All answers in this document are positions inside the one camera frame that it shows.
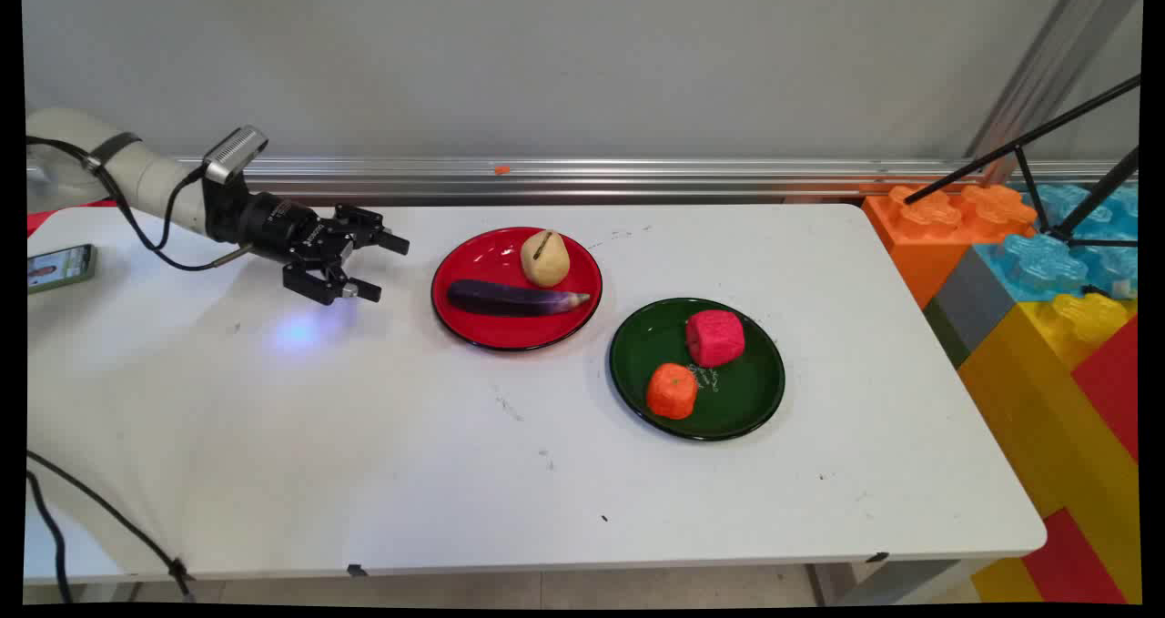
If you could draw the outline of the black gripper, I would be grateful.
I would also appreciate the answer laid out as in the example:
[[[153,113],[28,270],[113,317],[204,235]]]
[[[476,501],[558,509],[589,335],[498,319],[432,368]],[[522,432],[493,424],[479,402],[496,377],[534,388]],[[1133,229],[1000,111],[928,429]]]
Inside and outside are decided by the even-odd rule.
[[[338,204],[331,217],[323,218],[308,205],[270,192],[250,192],[242,181],[205,181],[204,202],[209,239],[284,264],[284,288],[323,306],[336,299],[373,303],[381,299],[382,287],[347,278],[345,252],[376,246],[408,257],[410,250],[410,241],[384,227],[381,213],[366,208]]]

